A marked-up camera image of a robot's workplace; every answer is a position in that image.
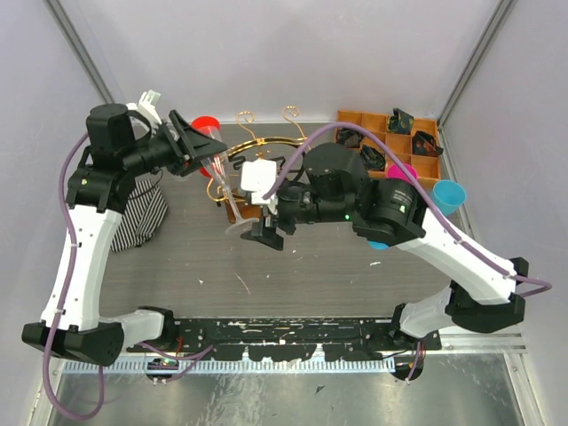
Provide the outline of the clear wine glass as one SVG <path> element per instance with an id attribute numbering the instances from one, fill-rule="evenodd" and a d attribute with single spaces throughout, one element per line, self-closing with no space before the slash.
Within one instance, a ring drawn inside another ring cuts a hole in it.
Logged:
<path id="1" fill-rule="evenodd" d="M 216 161 L 217 173 L 215 174 L 214 177 L 212 177 L 212 179 L 220 187 L 221 192 L 224 196 L 224 201 L 228 202 L 231 211 L 234 215 L 234 222 L 228 226 L 228 228 L 225 230 L 225 233 L 242 234 L 251 228 L 252 224 L 257 221 L 257 218 L 254 217 L 244 218 L 241 214 L 238 202 L 235 198 L 235 194 L 233 193 L 233 189 L 231 187 L 231 179 L 228 170 L 229 159 L 227 155 L 227 148 L 224 152 L 222 152 L 221 154 L 216 154 L 215 156 L 217 157 Z"/>

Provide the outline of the red wine glass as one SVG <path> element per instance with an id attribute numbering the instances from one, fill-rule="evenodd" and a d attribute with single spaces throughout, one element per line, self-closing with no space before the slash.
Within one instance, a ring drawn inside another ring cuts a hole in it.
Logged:
<path id="1" fill-rule="evenodd" d="M 196 117 L 193 121 L 192 121 L 192 126 L 199 131 L 201 134 L 216 139 L 216 140 L 221 140 L 221 136 L 220 136 L 220 129 L 221 129 L 221 125 L 220 122 L 218 121 L 217 118 L 210 116 L 210 115 L 202 115 L 199 117 Z M 208 160 L 206 160 L 203 163 L 203 166 L 201 167 L 201 174 L 203 176 L 205 176 L 206 178 L 213 178 L 215 176 L 215 174 L 217 173 L 216 171 L 216 161 L 217 161 L 217 157 L 213 156 L 211 158 L 209 158 Z"/>

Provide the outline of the black white striped cloth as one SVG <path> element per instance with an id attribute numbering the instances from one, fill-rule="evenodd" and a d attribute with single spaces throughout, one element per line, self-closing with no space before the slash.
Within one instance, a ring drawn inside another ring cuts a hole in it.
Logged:
<path id="1" fill-rule="evenodd" d="M 150 241 L 167 212 L 168 204 L 158 184 L 151 179 L 139 180 L 126 204 L 122 221 L 111 243 L 111 251 L 119 253 L 139 248 Z"/>

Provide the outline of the pink wine glass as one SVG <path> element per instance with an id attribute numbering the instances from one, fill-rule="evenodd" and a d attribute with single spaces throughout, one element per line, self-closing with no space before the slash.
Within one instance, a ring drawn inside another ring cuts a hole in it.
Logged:
<path id="1" fill-rule="evenodd" d="M 387 167 L 385 171 L 386 178 L 391 178 L 391 179 L 395 178 L 395 179 L 404 180 L 406 182 L 409 182 L 408 174 L 410 174 L 415 179 L 418 178 L 418 173 L 416 169 L 411 164 L 408 163 L 404 163 L 403 168 L 400 168 L 397 164 L 392 163 Z"/>

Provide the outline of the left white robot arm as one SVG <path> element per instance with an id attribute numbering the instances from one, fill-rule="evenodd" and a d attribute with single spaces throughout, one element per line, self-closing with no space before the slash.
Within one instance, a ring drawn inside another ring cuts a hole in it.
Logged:
<path id="1" fill-rule="evenodd" d="M 59 176 L 59 202 L 67 236 L 56 281 L 41 319 L 24 326 L 21 339 L 50 358 L 109 367 L 125 349 L 149 343 L 157 351 L 177 344 L 172 311 L 141 307 L 111 319 L 99 315 L 108 255 L 136 179 L 167 170 L 187 176 L 226 150 L 177 111 L 163 121 L 151 105 L 105 104 L 86 118 L 77 169 Z"/>

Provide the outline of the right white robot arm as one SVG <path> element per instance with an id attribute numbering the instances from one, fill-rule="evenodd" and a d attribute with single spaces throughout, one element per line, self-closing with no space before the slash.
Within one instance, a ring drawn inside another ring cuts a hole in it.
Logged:
<path id="1" fill-rule="evenodd" d="M 307 182 L 284 180 L 275 194 L 264 194 L 277 181 L 274 161 L 244 162 L 241 190 L 261 215 L 242 239 L 282 250 L 284 231 L 299 224 L 351 223 L 369 243 L 397 248 L 436 267 L 451 280 L 434 296 L 396 307 L 390 341 L 401 350 L 429 333 L 452 325 L 492 333 L 525 318 L 525 299 L 517 294 L 528 273 L 522 258 L 504 259 L 436 217 L 410 183 L 396 178 L 372 179 L 358 154 L 335 143 L 310 150 L 303 158 Z"/>

